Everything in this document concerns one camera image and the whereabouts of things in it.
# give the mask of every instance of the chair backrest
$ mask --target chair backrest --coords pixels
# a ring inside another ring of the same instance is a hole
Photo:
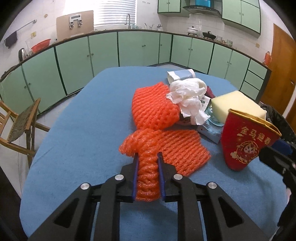
[[[17,113],[13,112],[6,104],[0,101],[0,107],[6,111],[6,115],[0,112],[0,136],[4,130],[4,127],[9,119],[10,116],[16,118],[18,116]]]

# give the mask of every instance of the cabinet door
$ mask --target cabinet door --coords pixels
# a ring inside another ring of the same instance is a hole
[[[253,85],[256,89],[261,89],[261,86],[263,84],[263,80],[250,71],[247,72],[246,78],[244,80]]]
[[[158,12],[168,12],[168,0],[158,0]]]
[[[214,44],[211,42],[192,38],[188,67],[207,74],[210,66],[213,45]]]
[[[18,114],[33,104],[21,66],[10,72],[1,82],[0,94],[2,101]]]
[[[171,62],[188,66],[192,38],[174,35]]]
[[[66,96],[53,48],[37,54],[22,66],[33,98],[41,98],[39,104],[41,112]]]
[[[249,71],[258,75],[261,79],[265,79],[267,69],[251,59]]]
[[[143,32],[118,32],[119,65],[144,66]]]
[[[168,0],[169,12],[180,12],[181,0]]]
[[[245,81],[243,82],[240,91],[246,94],[247,96],[251,97],[253,100],[256,100],[257,95],[259,93],[259,90],[257,90],[255,87],[251,86]]]
[[[250,59],[236,51],[232,51],[225,79],[240,89],[246,75]]]
[[[118,67],[116,32],[89,36],[89,47],[95,76],[106,68]]]
[[[247,2],[249,4],[252,4],[256,7],[259,7],[259,1],[258,0],[243,0],[244,2]]]
[[[56,50],[67,94],[86,86],[93,78],[87,37],[60,44]]]
[[[159,34],[142,32],[144,39],[144,66],[158,64]]]
[[[172,44],[172,35],[160,33],[159,60],[158,60],[159,64],[170,61],[171,44]]]
[[[242,25],[260,33],[260,8],[242,1]]]
[[[240,0],[223,0],[222,18],[241,23],[241,1]]]
[[[209,75],[225,78],[231,51],[231,49],[215,44]]]

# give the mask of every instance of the window blind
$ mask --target window blind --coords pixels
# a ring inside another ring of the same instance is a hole
[[[131,16],[131,24],[136,21],[136,0],[97,0],[94,5],[95,26],[123,24],[128,13]]]

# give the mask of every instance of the table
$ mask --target table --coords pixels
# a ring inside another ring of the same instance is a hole
[[[137,88],[160,81],[168,84],[159,67],[118,67],[99,73],[58,117],[44,138],[25,182],[20,219],[30,236],[81,184],[96,185],[120,172],[132,158],[119,145],[136,128],[131,101]],[[216,96],[236,90],[229,81],[196,73]],[[212,158],[190,176],[196,183],[216,182],[271,236],[286,206],[282,177],[258,158],[243,171],[230,170],[221,145],[202,136]],[[120,240],[177,240],[177,204],[154,201],[121,204]]]

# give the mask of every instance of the orange foam net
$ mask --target orange foam net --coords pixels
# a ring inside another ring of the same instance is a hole
[[[188,176],[210,159],[210,153],[200,143],[194,130],[137,130],[129,135],[119,151],[127,156],[139,154],[136,200],[151,202],[160,197],[157,153],[178,173]]]
[[[137,129],[162,130],[179,121],[180,108],[166,98],[169,92],[162,82],[136,89],[131,109]]]

